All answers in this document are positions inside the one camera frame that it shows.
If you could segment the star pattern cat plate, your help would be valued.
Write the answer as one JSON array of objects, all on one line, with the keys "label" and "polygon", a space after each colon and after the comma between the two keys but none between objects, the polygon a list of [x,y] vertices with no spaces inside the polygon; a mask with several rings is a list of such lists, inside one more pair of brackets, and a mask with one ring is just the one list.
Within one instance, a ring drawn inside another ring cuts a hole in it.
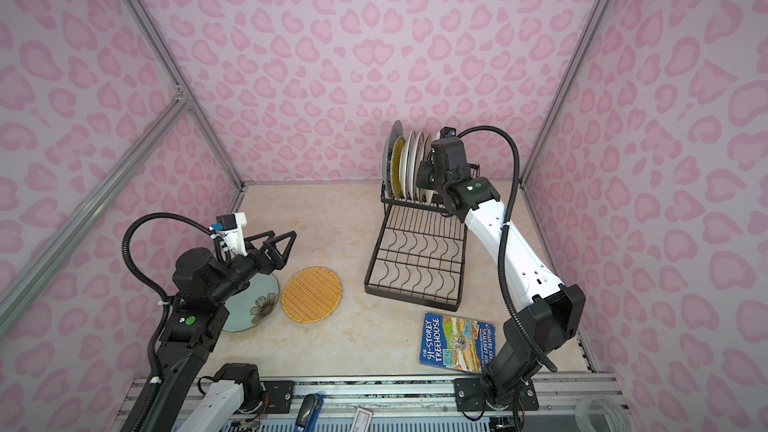
[{"label": "star pattern cat plate", "polygon": [[[429,162],[429,156],[431,151],[431,144],[433,141],[434,135],[432,133],[427,133],[425,135],[425,141],[424,145],[422,147],[422,161],[428,163]],[[432,197],[434,195],[434,191],[432,189],[423,188],[422,189],[422,198],[427,204],[432,203]]]}]

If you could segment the white plate orange sun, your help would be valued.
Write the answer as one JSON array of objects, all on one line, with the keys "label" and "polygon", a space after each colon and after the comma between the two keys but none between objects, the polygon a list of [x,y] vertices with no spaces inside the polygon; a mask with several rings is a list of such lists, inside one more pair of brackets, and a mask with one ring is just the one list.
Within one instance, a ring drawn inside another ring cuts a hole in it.
[{"label": "white plate orange sun", "polygon": [[415,148],[412,154],[413,165],[411,167],[412,198],[416,202],[422,201],[422,192],[417,185],[417,176],[418,176],[419,165],[423,157],[423,143],[424,143],[424,134],[420,132],[416,138]]}]

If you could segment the yellow-green woven plate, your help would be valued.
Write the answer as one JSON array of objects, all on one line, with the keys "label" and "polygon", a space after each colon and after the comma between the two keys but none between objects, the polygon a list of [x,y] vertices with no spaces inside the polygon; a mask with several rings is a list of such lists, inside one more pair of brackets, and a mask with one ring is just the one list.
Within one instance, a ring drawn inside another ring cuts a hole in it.
[{"label": "yellow-green woven plate", "polygon": [[404,197],[403,192],[403,179],[401,178],[402,172],[402,154],[405,147],[406,139],[403,136],[399,136],[394,143],[392,153],[390,155],[390,188],[391,196],[394,199],[401,199]]}]

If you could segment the large grey-green plate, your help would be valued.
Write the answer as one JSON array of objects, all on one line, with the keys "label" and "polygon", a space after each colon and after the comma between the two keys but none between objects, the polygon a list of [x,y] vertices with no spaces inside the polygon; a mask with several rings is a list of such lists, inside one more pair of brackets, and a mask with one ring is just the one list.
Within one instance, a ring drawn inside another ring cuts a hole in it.
[{"label": "large grey-green plate", "polygon": [[384,197],[392,197],[391,188],[391,155],[394,150],[395,142],[403,134],[403,125],[400,120],[396,120],[390,130],[390,133],[385,141],[382,156],[382,177],[383,177],[383,190]]}]

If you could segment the orange woven plate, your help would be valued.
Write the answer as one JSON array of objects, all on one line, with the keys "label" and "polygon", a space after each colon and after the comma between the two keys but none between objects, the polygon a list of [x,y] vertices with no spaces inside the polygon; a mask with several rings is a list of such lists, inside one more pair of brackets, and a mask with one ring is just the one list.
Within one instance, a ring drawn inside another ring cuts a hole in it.
[{"label": "orange woven plate", "polygon": [[284,287],[281,304],[288,318],[313,324],[328,318],[342,298],[339,277],[326,267],[309,267],[297,272]]}]

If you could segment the black wire dish rack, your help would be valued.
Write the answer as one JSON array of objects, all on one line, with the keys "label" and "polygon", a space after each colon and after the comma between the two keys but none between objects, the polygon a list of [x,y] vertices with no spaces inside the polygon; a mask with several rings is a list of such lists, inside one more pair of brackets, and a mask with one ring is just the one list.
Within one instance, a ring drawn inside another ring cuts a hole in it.
[{"label": "black wire dish rack", "polygon": [[366,293],[456,312],[465,279],[467,227],[437,203],[389,198],[364,278]]}]

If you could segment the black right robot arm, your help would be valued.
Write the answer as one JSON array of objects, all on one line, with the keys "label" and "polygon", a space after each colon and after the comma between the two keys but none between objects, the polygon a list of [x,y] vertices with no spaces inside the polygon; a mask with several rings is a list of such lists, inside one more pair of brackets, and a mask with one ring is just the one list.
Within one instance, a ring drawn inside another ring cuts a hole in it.
[{"label": "black right robot arm", "polygon": [[485,405],[509,410],[520,404],[523,387],[539,370],[557,370],[549,353],[575,337],[585,294],[565,285],[533,251],[511,219],[515,199],[503,201],[487,178],[472,171],[461,139],[431,143],[417,185],[436,192],[495,259],[510,318],[503,327],[505,343],[482,368],[479,385]]}]

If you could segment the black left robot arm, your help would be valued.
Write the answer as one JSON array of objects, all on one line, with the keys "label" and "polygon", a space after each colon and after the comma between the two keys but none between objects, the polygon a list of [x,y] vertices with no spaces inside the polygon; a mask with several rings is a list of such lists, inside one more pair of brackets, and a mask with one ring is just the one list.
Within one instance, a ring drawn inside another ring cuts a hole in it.
[{"label": "black left robot arm", "polygon": [[158,293],[162,317],[147,344],[150,375],[123,425],[125,431],[169,431],[190,387],[219,340],[229,311],[226,302],[246,290],[250,280],[269,275],[287,264],[297,238],[294,231],[257,234],[258,248],[222,261],[207,247],[190,249],[178,257],[171,296],[136,265],[131,243],[140,225],[123,236],[121,252],[129,272]]}]

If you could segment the light blue flower plate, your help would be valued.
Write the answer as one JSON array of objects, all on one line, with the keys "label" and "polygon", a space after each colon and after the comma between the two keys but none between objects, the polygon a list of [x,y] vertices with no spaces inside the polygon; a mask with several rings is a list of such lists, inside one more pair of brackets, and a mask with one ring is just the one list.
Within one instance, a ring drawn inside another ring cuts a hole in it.
[{"label": "light blue flower plate", "polygon": [[225,303],[229,316],[223,330],[236,333],[256,327],[272,313],[279,294],[279,283],[273,275],[257,274],[245,291],[235,294]]}]

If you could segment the blue treehouse book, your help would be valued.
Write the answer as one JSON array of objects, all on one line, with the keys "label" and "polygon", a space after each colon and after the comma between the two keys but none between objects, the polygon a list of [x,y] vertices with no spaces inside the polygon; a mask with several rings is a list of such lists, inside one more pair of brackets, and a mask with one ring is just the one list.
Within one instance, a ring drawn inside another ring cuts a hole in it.
[{"label": "blue treehouse book", "polygon": [[422,323],[419,363],[479,374],[496,357],[496,327],[487,322],[428,312]]}]

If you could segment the white tape roll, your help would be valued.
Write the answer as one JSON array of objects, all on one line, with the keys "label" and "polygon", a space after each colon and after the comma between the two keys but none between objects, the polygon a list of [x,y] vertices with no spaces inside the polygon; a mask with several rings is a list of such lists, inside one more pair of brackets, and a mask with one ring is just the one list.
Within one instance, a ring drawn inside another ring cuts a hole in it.
[{"label": "white tape roll", "polygon": [[580,400],[574,418],[582,432],[630,432],[631,421],[620,405],[609,397]]}]

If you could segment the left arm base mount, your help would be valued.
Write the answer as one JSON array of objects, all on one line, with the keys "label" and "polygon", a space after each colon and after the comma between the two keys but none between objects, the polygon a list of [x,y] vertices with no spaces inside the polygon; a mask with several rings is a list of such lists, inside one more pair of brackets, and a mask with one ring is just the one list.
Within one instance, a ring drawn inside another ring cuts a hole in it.
[{"label": "left arm base mount", "polygon": [[287,414],[295,385],[292,380],[246,382],[243,385],[244,401],[237,412],[245,415]]}]

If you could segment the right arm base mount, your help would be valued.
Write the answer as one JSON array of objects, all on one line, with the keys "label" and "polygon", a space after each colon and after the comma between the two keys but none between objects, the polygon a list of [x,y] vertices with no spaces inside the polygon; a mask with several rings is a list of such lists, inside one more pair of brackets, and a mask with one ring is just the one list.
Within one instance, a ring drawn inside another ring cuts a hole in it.
[{"label": "right arm base mount", "polygon": [[[490,385],[480,376],[464,376],[452,380],[456,409],[459,412],[479,413],[485,411],[511,412],[512,397],[510,394],[492,396]],[[538,411],[540,408],[534,382],[522,382],[517,396],[521,411]]]}]

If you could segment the aluminium frame rail front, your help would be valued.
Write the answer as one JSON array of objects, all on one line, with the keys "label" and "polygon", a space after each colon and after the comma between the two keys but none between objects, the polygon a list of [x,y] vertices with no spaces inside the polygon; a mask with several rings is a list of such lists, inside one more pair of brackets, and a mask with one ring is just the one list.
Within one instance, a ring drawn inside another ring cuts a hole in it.
[{"label": "aluminium frame rail front", "polygon": [[287,414],[237,412],[241,394],[228,382],[192,387],[169,431],[294,431],[307,394],[319,393],[324,405],[317,431],[579,431],[576,404],[609,397],[635,425],[617,381],[607,374],[543,374],[532,379],[540,408],[511,412],[459,412],[452,380],[457,375],[267,377],[296,383]]}]

